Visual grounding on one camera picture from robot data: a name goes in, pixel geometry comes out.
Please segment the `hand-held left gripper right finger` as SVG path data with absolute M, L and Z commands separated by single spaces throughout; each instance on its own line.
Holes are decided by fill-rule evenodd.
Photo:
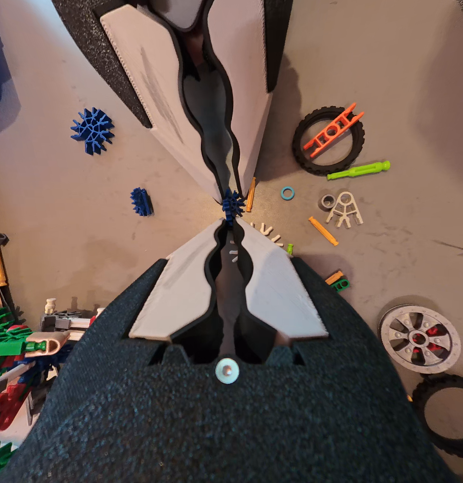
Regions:
M 328 337 L 288 253 L 241 219 L 235 243 L 247 311 L 291 340 Z

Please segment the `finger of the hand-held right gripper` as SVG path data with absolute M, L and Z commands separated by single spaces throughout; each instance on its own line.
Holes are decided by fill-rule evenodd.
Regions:
M 184 98 L 184 61 L 171 26 L 145 8 L 118 6 L 100 23 L 151 124 L 151 133 L 217 202 L 222 187 L 204 133 Z
M 231 134 L 237 189 L 248 193 L 270 110 L 263 1 L 213 1 L 206 16 L 213 59 L 224 75 L 225 126 Z

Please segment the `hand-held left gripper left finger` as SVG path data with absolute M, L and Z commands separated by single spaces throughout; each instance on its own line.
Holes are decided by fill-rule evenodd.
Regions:
M 206 280 L 205 261 L 217 246 L 219 219 L 172 252 L 137 316 L 130 338 L 171 339 L 203 316 L 210 306 L 212 288 Z

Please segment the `small blue snowflake connector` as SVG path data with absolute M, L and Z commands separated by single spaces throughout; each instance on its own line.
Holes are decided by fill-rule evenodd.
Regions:
M 154 214 L 152 202 L 146 189 L 137 187 L 132 190 L 131 196 L 133 210 L 143 217 L 148 217 Z
M 226 190 L 222 202 L 222 210 L 225 213 L 227 226 L 229 228 L 232 228 L 237 216 L 242 217 L 245 205 L 245 199 L 239 196 L 236 191 L 232 192 L 230 188 Z

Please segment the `white snowflake connector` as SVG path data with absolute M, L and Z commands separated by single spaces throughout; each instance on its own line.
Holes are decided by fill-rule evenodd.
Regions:
M 271 237 L 271 232 L 273 231 L 273 227 L 269 226 L 266 227 L 266 225 L 262 222 L 261 224 L 259 223 L 259 226 L 255 226 L 256 224 L 254 222 L 249 222 L 250 226 L 254 228 L 256 231 L 259 231 L 263 236 L 267 237 L 269 240 L 271 240 L 273 243 L 277 244 L 277 246 L 282 247 L 284 246 L 283 243 L 280 242 L 281 240 L 281 235 L 277 234 L 274 237 Z M 232 263 L 236 263 L 238 260 L 238 250 L 232 249 L 229 251 L 229 254 L 232 258 Z

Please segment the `large blue snowflake connector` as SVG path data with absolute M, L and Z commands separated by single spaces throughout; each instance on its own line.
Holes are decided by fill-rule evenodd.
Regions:
M 81 122 L 73 120 L 74 126 L 71 130 L 75 132 L 71 136 L 76 141 L 83 141 L 85 143 L 85 152 L 89 155 L 101 154 L 101 151 L 106 151 L 103 143 L 108 142 L 112 144 L 111 138 L 114 134 L 111 130 L 114 128 L 111 118 L 95 107 L 92 110 L 84 109 L 84 113 L 79 112 L 82 118 Z

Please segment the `black rubber tyre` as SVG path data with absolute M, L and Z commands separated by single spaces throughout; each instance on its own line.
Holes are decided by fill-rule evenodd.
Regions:
M 335 173 L 335 172 L 341 172 L 341 171 L 348 169 L 353 164 L 353 162 L 355 161 L 355 159 L 358 157 L 358 155 L 360 154 L 360 152 L 362 150 L 362 148 L 361 148 L 360 151 L 357 149 L 357 150 L 354 150 L 352 154 L 350 154 L 351 150 L 353 149 L 353 136 L 352 136 L 351 132 L 349 130 L 345 132 L 345 134 L 347 132 L 350 132 L 350 134 L 352 136 L 352 147 L 351 147 L 349 154 L 343 160 L 340 160 L 340 161 L 336 162 L 335 164 L 320 165 L 316 161 L 316 158 L 318 156 L 316 156 L 314 159 L 310 159 L 310 150 L 304 151 L 303 146 L 306 143 L 302 143 L 301 141 L 302 141 L 302 137 L 303 137 L 304 133 L 312 125 L 315 125 L 315 124 L 322 122 L 322 121 L 328 121 L 328 124 L 329 124 L 330 121 L 329 120 L 322 120 L 322 121 L 316 122 L 315 124 L 308 126 L 308 129 L 305 130 L 305 127 L 307 127 L 305 118 L 297 126 L 295 133 L 294 133 L 293 140 L 292 140 L 292 145 L 291 145 L 292 152 L 293 152 L 293 155 L 294 155 L 297 163 L 305 171 L 307 171 L 311 174 L 314 174 L 314 175 L 318 175 L 318 176 L 327 176 L 328 174 Z
M 440 377 L 425 378 L 412 393 L 412 406 L 432 443 L 450 455 L 463 458 L 463 438 L 452 439 L 440 436 L 429 427 L 425 415 L 429 399 L 437 392 L 448 388 L 463 389 L 463 377 L 445 374 Z

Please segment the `orange ladder connector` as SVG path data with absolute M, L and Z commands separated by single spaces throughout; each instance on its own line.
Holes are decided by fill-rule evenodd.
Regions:
M 307 142 L 303 146 L 303 150 L 310 150 L 310 159 L 314 159 L 316 156 L 322 154 L 323 151 L 328 149 L 331 144 L 339 139 L 346 131 L 350 131 L 353 136 L 353 149 L 361 150 L 364 143 L 365 132 L 363 130 L 360 119 L 364 115 L 361 112 L 357 115 L 353 113 L 356 103 L 353 103 L 348 108 L 338 108 L 335 106 L 323 107 L 318 110 L 314 110 L 311 114 L 305 118 L 306 125 L 315 124 L 322 120 L 329 120 L 329 124 L 323 128 L 319 133 L 313 137 L 312 140 Z

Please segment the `white fan-shaped connector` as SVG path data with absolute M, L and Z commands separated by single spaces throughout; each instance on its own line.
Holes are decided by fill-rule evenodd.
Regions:
M 336 200 L 335 205 L 330 210 L 326 219 L 328 224 L 334 217 L 337 217 L 336 227 L 341 227 L 345 223 L 347 228 L 351 228 L 351 220 L 355 219 L 357 225 L 363 224 L 361 213 L 351 192 L 342 192 Z

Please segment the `silver wheel hub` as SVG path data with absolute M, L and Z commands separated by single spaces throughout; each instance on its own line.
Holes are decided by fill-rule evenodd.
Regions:
M 381 318 L 378 334 L 390 357 L 421 374 L 449 370 L 459 359 L 461 341 L 453 324 L 419 305 L 398 305 Z

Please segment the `colourful construction toy model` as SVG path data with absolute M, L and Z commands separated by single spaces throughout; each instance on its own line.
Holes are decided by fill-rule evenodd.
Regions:
M 55 311 L 55 299 L 47 299 L 41 331 L 33 331 L 0 308 L 0 432 L 23 406 L 32 426 L 73 347 L 103 310 L 87 319 L 80 312 Z

